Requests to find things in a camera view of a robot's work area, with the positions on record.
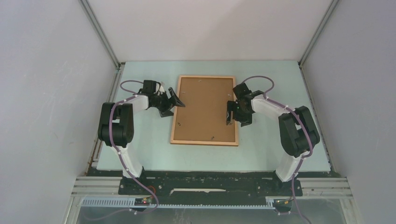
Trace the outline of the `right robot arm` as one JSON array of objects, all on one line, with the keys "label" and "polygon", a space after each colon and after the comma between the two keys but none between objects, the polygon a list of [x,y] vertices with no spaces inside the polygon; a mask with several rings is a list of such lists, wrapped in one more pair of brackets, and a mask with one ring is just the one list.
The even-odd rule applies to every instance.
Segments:
[{"label": "right robot arm", "polygon": [[284,195],[290,182],[301,167],[302,161],[313,153],[320,142],[320,135],[310,110],[306,106],[297,108],[283,105],[270,99],[262,91],[251,91],[245,83],[233,88],[236,100],[227,102],[226,124],[240,122],[241,127],[253,122],[253,114],[264,114],[278,122],[280,142],[285,151],[280,165],[275,170],[277,179],[272,181],[272,190]]}]

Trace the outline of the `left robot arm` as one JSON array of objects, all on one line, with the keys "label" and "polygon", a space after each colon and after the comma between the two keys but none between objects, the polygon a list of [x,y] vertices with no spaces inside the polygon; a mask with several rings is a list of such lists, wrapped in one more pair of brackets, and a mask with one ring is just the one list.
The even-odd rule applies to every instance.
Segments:
[{"label": "left robot arm", "polygon": [[154,80],[137,81],[142,84],[137,92],[132,91],[132,96],[119,102],[105,102],[101,107],[98,127],[98,139],[107,146],[112,147],[121,164],[123,175],[133,178],[130,189],[136,194],[143,194],[148,188],[148,182],[141,178],[143,165],[130,143],[134,137],[134,115],[149,108],[156,108],[160,117],[173,116],[174,107],[185,107],[178,98],[173,88],[167,91],[163,83]]}]

